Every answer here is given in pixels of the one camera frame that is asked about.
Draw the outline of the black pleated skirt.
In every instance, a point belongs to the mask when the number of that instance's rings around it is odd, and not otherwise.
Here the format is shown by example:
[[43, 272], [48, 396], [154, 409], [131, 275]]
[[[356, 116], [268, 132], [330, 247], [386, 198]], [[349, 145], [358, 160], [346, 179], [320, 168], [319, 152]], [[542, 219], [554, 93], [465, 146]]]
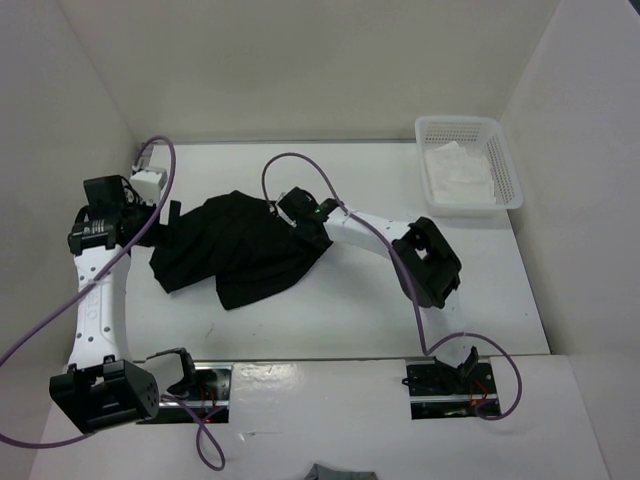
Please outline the black pleated skirt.
[[149, 265], [167, 293], [209, 278], [229, 311], [279, 294], [299, 282], [328, 250], [312, 244], [239, 191], [207, 199], [170, 222], [170, 240]]

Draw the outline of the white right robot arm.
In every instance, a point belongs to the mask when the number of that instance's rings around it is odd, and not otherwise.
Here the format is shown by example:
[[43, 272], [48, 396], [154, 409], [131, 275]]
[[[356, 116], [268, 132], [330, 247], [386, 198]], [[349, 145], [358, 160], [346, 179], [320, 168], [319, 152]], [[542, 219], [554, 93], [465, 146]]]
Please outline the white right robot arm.
[[460, 286], [462, 264], [435, 223], [420, 217], [395, 221], [350, 210], [334, 198], [317, 202], [295, 187], [272, 209], [292, 233], [314, 247], [347, 244], [390, 260], [414, 311], [442, 310]]

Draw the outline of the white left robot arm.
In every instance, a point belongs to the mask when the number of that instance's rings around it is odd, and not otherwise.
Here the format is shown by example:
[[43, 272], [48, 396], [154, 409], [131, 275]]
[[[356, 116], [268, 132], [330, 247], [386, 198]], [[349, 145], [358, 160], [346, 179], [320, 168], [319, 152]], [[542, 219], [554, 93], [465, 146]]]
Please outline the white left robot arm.
[[144, 168], [84, 181], [87, 203], [67, 242], [81, 299], [65, 373], [49, 382], [53, 402], [83, 434], [155, 418], [166, 393], [180, 400], [198, 390], [199, 375], [186, 349], [133, 361], [126, 334], [128, 245], [155, 247], [169, 238], [156, 212], [165, 170]]

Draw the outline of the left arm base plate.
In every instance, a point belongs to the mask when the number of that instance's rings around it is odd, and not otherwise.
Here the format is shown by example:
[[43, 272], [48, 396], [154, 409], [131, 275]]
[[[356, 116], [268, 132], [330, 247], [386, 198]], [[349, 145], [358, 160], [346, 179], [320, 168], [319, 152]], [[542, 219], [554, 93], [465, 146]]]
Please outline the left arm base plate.
[[[174, 397], [184, 402], [196, 416], [207, 424], [227, 424], [230, 414], [232, 365], [197, 362], [196, 380], [183, 393]], [[175, 401], [160, 403], [158, 415], [140, 425], [191, 424], [193, 419]]]

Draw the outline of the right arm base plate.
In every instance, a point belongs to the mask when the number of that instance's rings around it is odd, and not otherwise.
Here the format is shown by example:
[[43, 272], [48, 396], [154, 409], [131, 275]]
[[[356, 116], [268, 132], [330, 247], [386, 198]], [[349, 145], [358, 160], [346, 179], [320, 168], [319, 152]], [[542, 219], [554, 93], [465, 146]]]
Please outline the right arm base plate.
[[413, 420], [476, 417], [501, 414], [493, 370], [480, 361], [459, 381], [435, 361], [408, 362], [401, 383], [409, 395]]

